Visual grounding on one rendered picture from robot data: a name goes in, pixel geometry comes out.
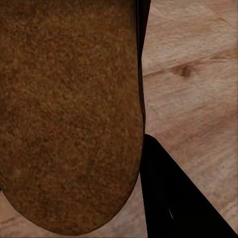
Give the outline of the sandal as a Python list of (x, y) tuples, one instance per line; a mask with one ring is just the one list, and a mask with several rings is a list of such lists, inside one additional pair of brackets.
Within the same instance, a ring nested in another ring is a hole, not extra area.
[(88, 234), (131, 196), (150, 4), (0, 0), (0, 190), (36, 226)]

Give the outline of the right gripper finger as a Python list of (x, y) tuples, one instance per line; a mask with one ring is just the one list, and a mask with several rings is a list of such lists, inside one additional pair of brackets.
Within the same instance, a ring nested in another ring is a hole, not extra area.
[(238, 238), (159, 141), (148, 134), (140, 178), (148, 238)]

